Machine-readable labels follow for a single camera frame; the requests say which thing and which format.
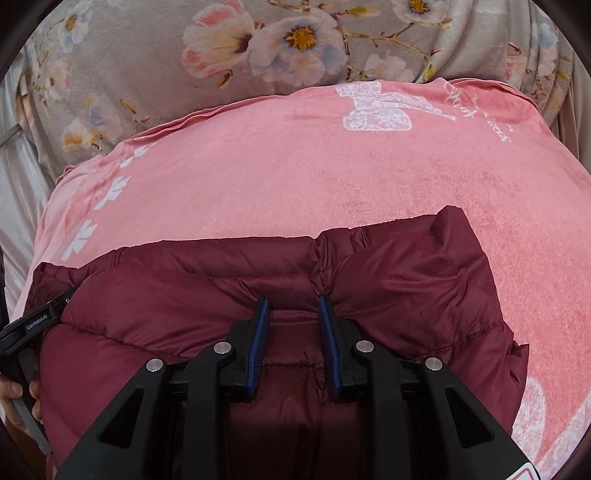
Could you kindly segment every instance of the black gripper frame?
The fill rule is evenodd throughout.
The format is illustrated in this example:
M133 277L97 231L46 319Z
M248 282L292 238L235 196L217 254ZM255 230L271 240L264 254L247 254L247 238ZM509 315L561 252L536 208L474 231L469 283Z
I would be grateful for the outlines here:
M319 301L319 323L335 396L371 398L368 479L507 480L524 468L537 476L511 437L439 359L408 362L376 342L357 348L364 340L358 324L338 318L327 296Z
M56 299L10 323L4 294L4 259L0 248L0 373L22 386L22 397L14 400L13 403L44 455L51 453L51 446L47 441L43 425L33 418L35 399L29 392L29 382L24 374L19 354L24 349L33 347L43 333L59 323L61 313L75 290L75 288L68 290Z
M143 365L78 441L56 480L170 480L183 400L182 480L225 478L220 400L254 396L269 309L269 301L260 299L254 316L235 323L225 342L188 362L153 359Z

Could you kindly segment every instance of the white floral print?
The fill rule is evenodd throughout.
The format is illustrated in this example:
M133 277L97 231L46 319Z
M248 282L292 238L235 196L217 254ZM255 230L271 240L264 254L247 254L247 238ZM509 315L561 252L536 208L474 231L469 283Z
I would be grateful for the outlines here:
M70 62L53 60L46 71L45 89L54 100L61 100L70 93Z
M250 63L266 82L295 87L316 85L336 75L347 61L343 38L333 17L311 8L258 30L251 40Z
M389 53L384 59L372 53L365 62L363 73L370 79L392 80L393 82L412 82L415 78L415 74L407 68L403 59Z
M240 0L209 5L193 21L184 31L182 56L192 76L209 78L245 59L255 24Z
M99 139L100 135L97 132L92 132L76 118L61 135L61 145L65 152L71 153L89 148Z
M449 0L391 0L396 16L407 23L431 25L446 19Z
M86 128L97 132L113 145L124 135L121 119L106 95L97 96L91 93L86 98L86 110L80 117Z
M88 23L92 18L90 2L83 1L68 10L59 25L57 36L64 53L70 53L74 45L80 43L88 33Z

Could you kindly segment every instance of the silver bolt head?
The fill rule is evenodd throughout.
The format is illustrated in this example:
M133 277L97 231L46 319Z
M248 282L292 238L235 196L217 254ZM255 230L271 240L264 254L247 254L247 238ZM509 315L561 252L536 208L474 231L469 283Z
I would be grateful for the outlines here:
M218 342L213 346L213 351L220 355L228 353L230 350L232 350L232 344L228 342Z
M146 369L150 372L157 372L164 366L164 362L160 358L153 358L152 360L148 360L146 364Z
M438 358L431 356L425 360L425 367L436 372L437 370L441 370L443 368L443 362Z
M374 351L374 345L369 340L360 340L355 344L355 348L362 353L370 353Z

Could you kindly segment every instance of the jacket seam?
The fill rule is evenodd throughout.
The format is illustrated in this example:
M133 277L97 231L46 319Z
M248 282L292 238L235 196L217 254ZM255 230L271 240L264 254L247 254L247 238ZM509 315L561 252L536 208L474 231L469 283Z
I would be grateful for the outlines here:
M70 425L70 423L61 415L60 412L57 411L50 398L50 395L43 395L43 408L49 408L53 413L55 413L60 421L74 434L78 440L80 440L82 438L82 434L78 434L74 427Z
M130 344L128 344L128 343L125 343L125 342L122 342L122 341L120 341L120 340L117 340L116 338L112 338L112 337L110 337L110 336L103 335L103 334L101 334L101 333L90 332L90 331L88 331L88 330L81 330L81 329L79 329L77 326L75 326L75 325L72 325L71 323L66 323L65 325L69 325L69 326L71 326L73 329L77 330L77 331L78 331L78 332L80 332L80 333L90 333L91 335L100 336L100 337L103 337L103 338L105 338L105 339L107 339L107 340L111 340L112 342L115 342L115 343L117 343L118 345L122 345L122 346L126 346L126 347L129 347L129 348L133 348L134 350L137 350L137 351L139 351L139 352L142 352L142 353L149 353L150 355L160 355L160 356L166 356L166 357L168 357L168 358L173 358L173 359L175 359L175 360L178 360L178 361L180 361L180 362L184 362L184 361L187 361L187 360L189 360L188 358L184 358L184 357L182 357L182 356L170 355L169 353L164 353L164 352L155 352L155 351L152 351L152 350L148 350L148 349L141 348L141 347L139 347L139 346L130 345Z
M426 356L432 356L432 355L436 355L437 353L443 353L443 352L446 352L448 350L451 350L452 348L455 348L457 346L460 346L460 345L462 345L464 343L468 343L473 338L476 338L476 337L478 337L478 336L480 336L480 335L488 332L489 330L492 330L493 328L497 328L498 326L502 326L504 323L505 323L504 320L500 320L500 321L498 321L496 323L493 323L492 325L489 325L488 327L480 330L479 332L476 332L476 333L473 333L471 335L468 335L467 337L465 337L464 339L460 340L459 342L456 342L456 343L453 343L451 345L447 345L447 346L438 348L437 350L433 350L431 352L423 353L423 354L421 354L419 356L416 356L414 358L411 358L411 361L416 361L416 360L419 360L419 359L424 358Z

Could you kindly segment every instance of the yellow flower center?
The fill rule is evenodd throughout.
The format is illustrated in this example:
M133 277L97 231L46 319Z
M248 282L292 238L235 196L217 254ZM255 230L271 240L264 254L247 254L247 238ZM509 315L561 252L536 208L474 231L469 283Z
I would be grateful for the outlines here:
M64 145L82 145L83 138L81 133L68 132L64 135Z
M408 6L414 14L424 15L431 11L423 0L408 0Z
M74 25L76 25L76 17L77 15L71 15L68 20L66 20L66 30L70 31L72 30L72 28L74 28Z
M291 48L297 48L300 51L309 50L316 45L314 30L310 27L295 27L284 38Z

